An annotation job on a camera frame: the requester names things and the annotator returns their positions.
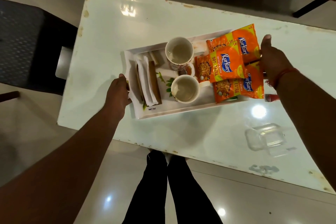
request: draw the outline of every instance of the white table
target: white table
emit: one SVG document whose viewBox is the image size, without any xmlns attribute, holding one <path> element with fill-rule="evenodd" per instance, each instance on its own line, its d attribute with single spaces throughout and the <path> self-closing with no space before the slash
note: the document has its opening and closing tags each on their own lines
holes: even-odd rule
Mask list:
<svg viewBox="0 0 336 224">
<path fill-rule="evenodd" d="M 111 81 L 125 72 L 124 50 L 251 23 L 259 42 L 272 34 L 273 46 L 336 97 L 335 31 L 167 0 L 85 0 L 58 124 L 78 130 L 102 107 Z M 256 105 L 265 107 L 264 117 L 254 117 Z M 318 119 L 313 113 L 311 118 Z M 250 150 L 245 130 L 268 122 L 286 128 L 286 139 L 296 150 L 277 158 Z M 251 99 L 146 120 L 134 118 L 131 104 L 114 139 L 334 193 L 280 101 Z"/>
</svg>

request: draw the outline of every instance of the person's left arm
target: person's left arm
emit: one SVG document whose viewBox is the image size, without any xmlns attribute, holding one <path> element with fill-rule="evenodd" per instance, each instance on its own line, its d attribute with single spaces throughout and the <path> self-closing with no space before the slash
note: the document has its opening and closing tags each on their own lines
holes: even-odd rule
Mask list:
<svg viewBox="0 0 336 224">
<path fill-rule="evenodd" d="M 103 108 L 67 142 L 0 188 L 0 223 L 73 223 L 125 114 L 120 74 Z"/>
</svg>

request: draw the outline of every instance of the forearm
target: forearm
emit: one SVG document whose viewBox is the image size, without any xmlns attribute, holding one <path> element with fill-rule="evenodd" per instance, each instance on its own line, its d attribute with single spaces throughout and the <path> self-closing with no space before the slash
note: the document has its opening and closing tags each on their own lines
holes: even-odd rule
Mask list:
<svg viewBox="0 0 336 224">
<path fill-rule="evenodd" d="M 336 189 L 336 99 L 298 72 L 283 75 L 276 91 L 308 152 Z"/>
<path fill-rule="evenodd" d="M 73 223 L 119 122 L 108 112 L 0 188 L 1 223 Z"/>
</svg>

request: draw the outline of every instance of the snack packet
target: snack packet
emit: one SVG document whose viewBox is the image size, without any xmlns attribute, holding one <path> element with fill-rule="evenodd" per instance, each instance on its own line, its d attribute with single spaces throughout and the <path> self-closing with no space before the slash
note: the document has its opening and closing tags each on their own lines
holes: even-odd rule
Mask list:
<svg viewBox="0 0 336 224">
<path fill-rule="evenodd" d="M 196 56 L 195 64 L 199 82 L 219 82 L 225 79 L 247 77 L 237 41 L 206 56 Z"/>
<path fill-rule="evenodd" d="M 264 78 L 259 62 L 246 66 L 248 77 L 245 79 L 227 79 L 213 83 L 216 103 L 237 95 L 249 98 L 264 98 Z"/>
<path fill-rule="evenodd" d="M 254 24 L 236 29 L 228 34 L 212 40 L 207 40 L 209 51 L 218 50 L 237 40 L 243 55 L 244 63 L 260 59 L 258 39 L 254 30 Z"/>
</svg>

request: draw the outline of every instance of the tiled floor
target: tiled floor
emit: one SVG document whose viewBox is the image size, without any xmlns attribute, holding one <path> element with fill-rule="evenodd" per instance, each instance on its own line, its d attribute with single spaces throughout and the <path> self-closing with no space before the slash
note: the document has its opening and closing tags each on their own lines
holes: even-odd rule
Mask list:
<svg viewBox="0 0 336 224">
<path fill-rule="evenodd" d="M 39 6 L 75 26 L 83 4 L 83 0 L 11 1 Z M 204 0 L 176 1 L 336 29 L 336 5 L 331 1 L 300 19 Z M 286 8 L 273 1 L 262 0 L 263 7 L 283 14 L 288 8 L 297 10 L 311 0 L 290 0 Z M 12 90 L 16 88 L 0 85 L 0 93 Z M 75 133 L 56 125 L 61 96 L 19 90 L 22 98 L 0 104 L 0 185 Z M 147 153 L 145 148 L 112 141 L 76 223 L 121 223 L 145 169 Z M 335 195 L 194 160 L 188 160 L 188 165 L 215 209 L 225 210 L 223 223 L 336 223 Z M 169 189 L 166 223 L 177 223 Z"/>
</svg>

